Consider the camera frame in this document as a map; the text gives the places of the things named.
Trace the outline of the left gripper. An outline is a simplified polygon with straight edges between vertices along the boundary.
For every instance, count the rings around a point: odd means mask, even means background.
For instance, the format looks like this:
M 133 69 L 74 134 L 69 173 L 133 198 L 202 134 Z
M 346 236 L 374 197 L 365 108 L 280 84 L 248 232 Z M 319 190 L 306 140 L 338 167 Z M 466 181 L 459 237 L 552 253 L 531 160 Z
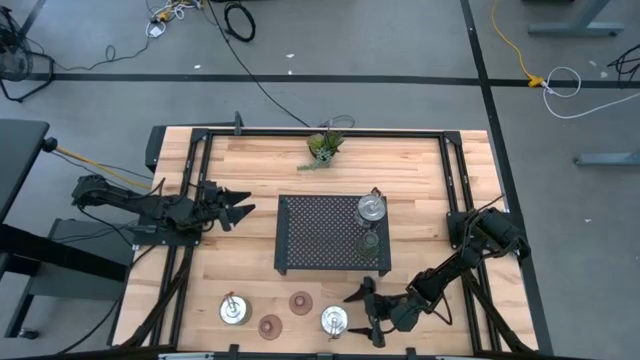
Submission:
M 232 191 L 219 187 L 216 182 L 205 180 L 199 187 L 196 215 L 197 227 L 205 225 L 212 227 L 218 221 L 225 232 L 231 230 L 231 224 L 236 226 L 244 217 L 250 214 L 256 206 L 254 204 L 235 206 L 251 196 L 250 192 Z

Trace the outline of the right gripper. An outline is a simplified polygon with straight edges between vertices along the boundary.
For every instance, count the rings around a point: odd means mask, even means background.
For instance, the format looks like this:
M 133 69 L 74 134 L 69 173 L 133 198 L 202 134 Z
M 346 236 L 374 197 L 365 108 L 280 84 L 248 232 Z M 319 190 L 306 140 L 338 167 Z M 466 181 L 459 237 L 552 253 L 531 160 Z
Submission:
M 365 312 L 371 327 L 350 328 L 349 333 L 366 336 L 376 348 L 386 346 L 385 336 L 381 329 L 382 321 L 390 320 L 390 331 L 410 332 L 418 322 L 421 305 L 407 294 L 383 296 L 376 292 L 376 282 L 370 276 L 365 276 L 359 288 L 346 297 L 343 302 L 351 303 L 364 299 Z

